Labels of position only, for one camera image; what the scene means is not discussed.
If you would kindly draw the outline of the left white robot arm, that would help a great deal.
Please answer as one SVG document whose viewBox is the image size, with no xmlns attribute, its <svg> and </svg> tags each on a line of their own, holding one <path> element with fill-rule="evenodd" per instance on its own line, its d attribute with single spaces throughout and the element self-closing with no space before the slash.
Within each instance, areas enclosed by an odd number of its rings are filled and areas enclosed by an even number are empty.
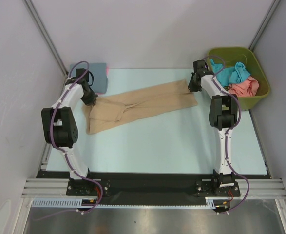
<svg viewBox="0 0 286 234">
<path fill-rule="evenodd" d="M 87 178 L 89 168 L 75 146 L 79 132 L 73 110 L 80 101 L 88 107 L 96 104 L 98 95 L 91 89 L 90 79 L 94 80 L 94 75 L 88 69 L 76 69 L 76 75 L 67 79 L 64 91 L 56 103 L 41 110 L 45 141 L 63 156 L 70 179 L 80 180 L 77 188 L 84 195 L 91 194 L 95 186 Z"/>
</svg>

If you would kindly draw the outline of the beige t-shirt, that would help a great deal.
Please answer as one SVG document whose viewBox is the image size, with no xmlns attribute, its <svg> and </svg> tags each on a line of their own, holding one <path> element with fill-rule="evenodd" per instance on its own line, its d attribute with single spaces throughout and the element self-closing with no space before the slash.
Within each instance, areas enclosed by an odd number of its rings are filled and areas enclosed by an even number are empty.
<svg viewBox="0 0 286 234">
<path fill-rule="evenodd" d="M 87 133 L 96 134 L 139 119 L 197 105 L 184 79 L 97 97 L 94 106 L 85 108 Z"/>
</svg>

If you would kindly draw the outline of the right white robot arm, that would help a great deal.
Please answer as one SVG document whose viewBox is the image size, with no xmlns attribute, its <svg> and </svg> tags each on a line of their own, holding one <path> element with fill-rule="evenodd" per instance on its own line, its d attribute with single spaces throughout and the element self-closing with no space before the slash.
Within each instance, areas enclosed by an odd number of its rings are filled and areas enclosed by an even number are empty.
<svg viewBox="0 0 286 234">
<path fill-rule="evenodd" d="M 208 119 L 216 137 L 216 163 L 212 179 L 211 181 L 197 181 L 196 195 L 198 197 L 225 197 L 230 194 L 230 190 L 240 195 L 231 160 L 232 132 L 241 118 L 237 97 L 221 86 L 216 75 L 208 69 L 204 60 L 197 60 L 193 63 L 188 89 L 191 92 L 204 90 L 208 93 L 211 99 Z"/>
</svg>

